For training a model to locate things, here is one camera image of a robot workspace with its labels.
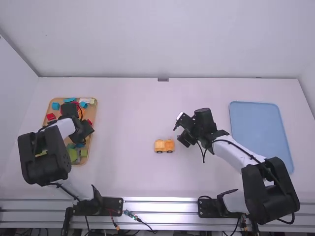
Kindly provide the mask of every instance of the black cable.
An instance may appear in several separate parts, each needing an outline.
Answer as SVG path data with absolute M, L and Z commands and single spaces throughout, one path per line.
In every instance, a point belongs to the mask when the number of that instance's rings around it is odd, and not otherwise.
M 123 234 L 106 234 L 107 236 L 121 236 L 121 235 L 125 235 L 125 236 L 135 236 L 137 233 L 140 232 L 140 230 L 137 230 L 137 232 L 135 232 L 134 234 L 130 234 L 130 235 L 127 235 L 127 232 L 123 233 Z
M 26 233 L 28 232 L 28 231 L 30 231 L 31 230 L 31 228 L 29 228 L 28 230 L 25 230 L 24 232 L 22 232 L 22 233 L 15 233 L 16 235 L 23 235 L 23 236 L 28 236 Z
M 203 196 L 200 196 L 199 198 L 198 198 L 198 201 L 199 201 L 199 199 L 200 198 L 208 198 L 208 199 L 212 199 L 212 198 L 210 198 L 209 196 L 207 196 L 207 195 L 203 195 Z
M 291 221 L 290 222 L 287 222 L 287 221 L 285 221 L 285 220 L 282 220 L 282 219 L 277 219 L 277 220 L 279 220 L 279 221 L 281 221 L 282 223 L 285 223 L 285 224 L 287 224 L 287 225 L 292 225 L 293 223 L 294 223 L 294 221 L 295 221 L 295 214 L 294 214 L 294 212 L 292 213 L 292 219 L 291 219 Z
M 205 149 L 205 151 L 203 152 L 203 154 L 202 154 L 202 160 L 203 160 L 203 163 L 205 163 L 205 157 L 206 157 L 206 151 L 207 151 L 208 149 Z
M 240 222 L 240 218 L 237 219 L 235 229 L 234 229 L 233 233 L 232 233 L 230 236 L 232 236 L 233 234 L 235 234 L 235 231 L 237 230 L 237 227 L 238 227 L 238 223 L 239 223 L 239 222 Z
M 198 141 L 197 141 L 197 144 L 198 144 L 198 146 L 199 146 L 199 148 L 200 148 L 200 151 L 201 151 L 201 155 L 202 155 L 202 162 L 203 162 L 203 164 L 205 164 L 205 159 L 203 158 L 203 152 L 202 152 L 201 146 L 200 146 L 200 144 L 199 144 L 199 142 L 198 142 Z
M 86 215 L 85 215 L 84 217 L 85 217 L 85 221 L 87 222 L 88 231 L 90 231 L 90 226 L 89 226 L 88 218 L 87 218 L 87 216 L 86 216 Z
M 200 148 L 200 151 L 201 151 L 202 162 L 203 162 L 203 164 L 205 164 L 205 156 L 206 156 L 206 151 L 207 151 L 207 149 L 205 149 L 205 151 L 203 152 L 203 151 L 202 151 L 202 148 L 201 148 L 201 145 L 199 144 L 199 142 L 197 141 L 196 143 L 198 144 L 198 146 L 199 146 L 199 148 Z
M 137 232 L 135 232 L 134 234 L 132 234 L 132 236 L 135 236 L 137 233 L 139 233 L 140 232 L 140 230 L 138 230 Z
M 258 164 L 261 164 L 261 162 L 256 158 L 254 157 L 253 155 L 249 154 L 247 151 L 245 151 L 244 149 L 242 149 L 240 146 L 236 145 L 235 143 L 229 141 L 229 140 L 225 140 L 225 139 L 216 139 L 214 141 L 212 141 L 212 143 L 215 143 L 215 142 L 226 142 L 228 144 L 231 144 L 233 146 L 235 146 L 238 150 L 242 151 L 243 153 L 245 153 L 247 156 L 250 157 L 250 159 L 253 159 L 255 162 L 257 162 Z M 280 188 L 280 190 L 282 191 L 282 193 L 284 195 L 286 195 L 283 187 L 281 186 L 280 182 L 278 181 L 278 179 L 274 176 L 274 174 L 265 166 L 265 165 L 261 165 L 261 167 L 271 176 L 271 178 L 273 179 L 273 181 L 278 185 L 278 187 Z M 287 222 L 285 220 L 282 220 L 282 219 L 277 219 L 285 224 L 288 224 L 288 225 L 292 225 L 294 223 L 294 220 L 295 220 L 295 214 L 294 212 L 291 213 L 292 214 L 292 219 L 290 222 Z
M 74 200 L 77 200 L 78 202 L 80 202 L 79 198 L 75 195 L 73 195 L 72 193 L 70 193 L 67 189 L 65 189 L 62 184 L 60 183 L 50 183 L 49 185 L 55 185 L 56 188 L 61 188 L 64 192 L 66 192 L 68 195 L 70 195 L 71 197 L 73 197 Z
M 145 223 L 145 222 L 143 222 L 143 221 L 142 221 L 142 223 L 145 224 L 146 226 L 148 226 L 148 227 L 150 228 L 150 230 L 147 230 L 148 232 L 153 233 L 153 234 L 157 234 L 157 233 L 158 233 L 157 230 L 153 230 L 153 229 L 151 228 L 151 226 L 148 225 L 147 223 Z

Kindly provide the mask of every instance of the yellow toy car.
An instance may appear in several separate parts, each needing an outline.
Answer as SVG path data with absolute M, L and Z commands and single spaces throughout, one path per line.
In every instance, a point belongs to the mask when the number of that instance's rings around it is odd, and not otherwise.
M 167 152 L 167 153 L 172 153 L 175 151 L 175 142 L 172 139 L 168 140 L 162 140 L 158 139 L 154 143 L 154 151 L 156 153 L 162 153 L 162 152 Z

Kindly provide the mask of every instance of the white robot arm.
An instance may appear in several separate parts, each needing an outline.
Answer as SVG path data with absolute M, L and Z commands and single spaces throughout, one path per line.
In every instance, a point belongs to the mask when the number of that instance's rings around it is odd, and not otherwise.
M 74 141 L 83 140 L 94 130 L 86 121 L 76 117 L 62 118 L 41 128 L 37 133 L 18 137 L 22 174 L 29 184 L 53 186 L 67 191 L 75 200 L 91 200 L 94 189 L 74 179 L 71 163 L 63 140 L 71 137 Z M 36 158 L 44 150 L 47 154 Z
M 208 206 L 198 203 L 200 217 L 217 217 L 218 214 L 225 217 L 242 212 L 250 214 L 256 223 L 265 224 L 300 209 L 283 161 L 278 157 L 268 159 L 257 155 L 237 143 L 226 131 L 217 130 L 209 108 L 196 110 L 192 117 L 181 112 L 174 130 L 179 126 L 184 128 L 177 138 L 179 142 L 189 147 L 200 141 L 210 153 L 223 158 L 241 173 L 243 179 L 244 192 L 233 189 L 219 194 L 215 200 L 207 200 Z M 208 214 L 201 215 L 201 209 Z

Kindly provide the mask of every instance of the blue tray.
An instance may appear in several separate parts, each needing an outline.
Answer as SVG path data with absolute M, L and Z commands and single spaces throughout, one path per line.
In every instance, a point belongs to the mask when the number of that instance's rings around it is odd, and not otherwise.
M 267 158 L 279 157 L 291 174 L 293 161 L 280 110 L 272 103 L 231 102 L 233 138 L 249 150 Z

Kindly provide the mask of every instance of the white table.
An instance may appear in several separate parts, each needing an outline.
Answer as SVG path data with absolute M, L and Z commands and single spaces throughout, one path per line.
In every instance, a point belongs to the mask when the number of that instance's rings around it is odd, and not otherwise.
M 260 229 L 315 232 L 315 217 L 308 215 L 315 213 L 315 121 L 296 79 L 170 78 L 158 82 L 157 78 L 42 78 L 19 134 L 36 131 L 49 101 L 65 96 L 98 99 L 90 159 L 72 169 L 78 181 L 94 184 L 104 196 L 125 196 L 130 202 L 124 208 L 143 214 L 143 220 L 156 229 L 232 230 L 236 223 L 234 219 L 200 219 L 195 205 L 200 195 L 215 197 L 242 187 L 241 176 L 230 165 L 209 153 L 202 164 L 198 147 L 186 148 L 179 142 L 172 154 L 153 152 L 156 139 L 176 139 L 181 132 L 172 131 L 178 113 L 192 115 L 198 108 L 209 107 L 218 129 L 230 132 L 230 102 L 275 103 L 295 166 L 291 179 L 303 204 L 293 226 L 271 222 Z M 14 210 L 3 213 L 0 227 L 21 227 L 26 221 L 34 227 L 61 227 L 64 209 L 71 205 L 69 197 L 25 183 L 17 144 L 0 186 L 0 207 Z M 108 217 L 89 221 L 95 228 L 112 228 Z M 143 228 L 126 217 L 117 221 L 121 228 Z M 84 218 L 74 217 L 72 226 L 85 228 Z

